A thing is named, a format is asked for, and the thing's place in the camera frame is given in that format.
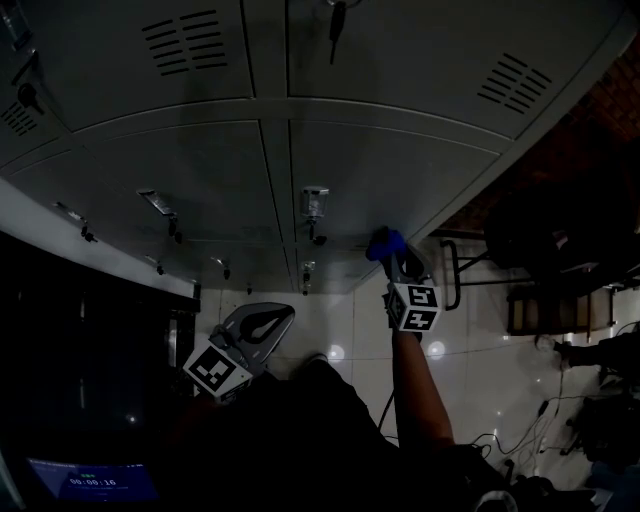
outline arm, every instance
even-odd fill
[[[435,452],[455,444],[422,347],[411,332],[393,331],[393,385],[398,440],[403,447]]]

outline locker vent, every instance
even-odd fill
[[[227,65],[216,11],[165,20],[142,29],[160,76]]]
[[[38,126],[36,122],[31,119],[29,112],[18,102],[13,103],[7,110],[0,114],[0,118],[2,118],[2,121],[11,128],[18,137],[22,137]]]
[[[491,70],[478,96],[524,115],[553,82],[520,59],[507,53],[502,57]]]

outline blue screen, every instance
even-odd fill
[[[147,501],[158,498],[142,464],[83,466],[28,459],[49,491],[60,500]]]

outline tiled floor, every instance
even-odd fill
[[[445,283],[444,253],[434,241],[422,249],[435,266],[438,284]],[[482,252],[483,246],[466,243],[460,255]],[[509,274],[482,263],[463,274],[467,282]],[[212,328],[239,305],[253,302],[281,302],[296,310],[293,326],[270,358],[270,370],[286,378],[306,356],[325,353],[342,378],[352,384],[378,422],[393,389],[391,372],[391,331],[381,295],[386,278],[379,273],[348,295],[310,295],[203,290],[202,313],[196,323],[197,339],[206,339]],[[444,355],[429,356],[429,366],[451,418],[456,442],[469,443],[483,433],[497,435],[503,450],[510,450],[536,418],[544,400],[560,393],[560,371],[553,354],[538,352],[530,337],[506,334],[508,289],[504,285],[470,286],[462,289],[460,306],[443,312],[432,333],[422,342],[429,355],[432,343],[444,346]],[[640,318],[640,294],[626,291],[615,301],[618,325]],[[595,333],[592,342],[608,337],[608,330]],[[586,344],[585,336],[573,336],[574,344]],[[593,394],[597,390],[596,368],[573,368],[564,374],[562,396]],[[534,472],[550,478],[557,488],[581,484],[590,464],[580,453],[561,457],[558,449],[544,454],[532,450],[563,447],[571,431],[565,426],[580,406],[579,399],[552,400],[533,433],[535,443],[524,443],[511,457],[516,473]],[[393,407],[383,425],[383,433],[396,433]],[[502,456],[492,436],[480,444],[492,447],[488,461],[503,469]]]

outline person's right arm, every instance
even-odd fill
[[[393,385],[398,442],[436,452],[453,446],[451,422],[418,338],[393,332]]]

